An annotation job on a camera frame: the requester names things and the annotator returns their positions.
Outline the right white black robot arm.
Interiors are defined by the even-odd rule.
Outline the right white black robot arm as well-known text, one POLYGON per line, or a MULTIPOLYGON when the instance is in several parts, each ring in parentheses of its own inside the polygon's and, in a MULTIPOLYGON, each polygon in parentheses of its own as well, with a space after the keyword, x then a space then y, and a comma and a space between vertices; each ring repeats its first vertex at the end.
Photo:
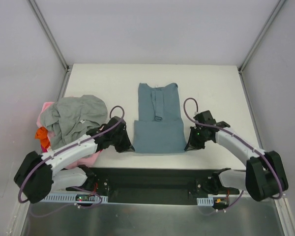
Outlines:
POLYGON ((205 143, 212 141, 228 150, 244 166, 244 171, 223 168, 213 172, 201 188, 207 193, 223 194, 228 188, 244 190, 257 202, 267 198, 280 199, 289 188, 281 156, 276 151, 265 151, 253 147, 231 126, 216 122, 210 111, 197 113, 190 119, 194 126, 185 150, 200 150, 205 143))

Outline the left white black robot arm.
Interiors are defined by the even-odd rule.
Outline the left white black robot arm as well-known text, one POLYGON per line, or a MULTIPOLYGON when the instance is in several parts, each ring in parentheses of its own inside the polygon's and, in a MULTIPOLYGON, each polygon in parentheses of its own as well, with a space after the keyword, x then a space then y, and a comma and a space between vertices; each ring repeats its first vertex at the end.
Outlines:
POLYGON ((68 166, 110 146, 118 153, 135 150, 126 131, 126 122, 117 116, 59 149, 42 154, 28 153, 14 177, 20 188, 19 202, 35 204, 50 192, 66 188, 79 187, 93 192, 98 180, 92 170, 86 164, 78 164, 72 169, 68 166))

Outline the blue-grey t shirt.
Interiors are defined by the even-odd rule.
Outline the blue-grey t shirt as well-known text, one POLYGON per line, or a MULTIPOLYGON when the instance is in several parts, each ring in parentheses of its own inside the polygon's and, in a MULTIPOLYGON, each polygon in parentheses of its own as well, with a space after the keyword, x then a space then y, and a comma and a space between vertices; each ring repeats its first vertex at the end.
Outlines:
POLYGON ((142 154, 183 153, 184 124, 176 83, 138 87, 138 120, 134 121, 134 148, 142 154))

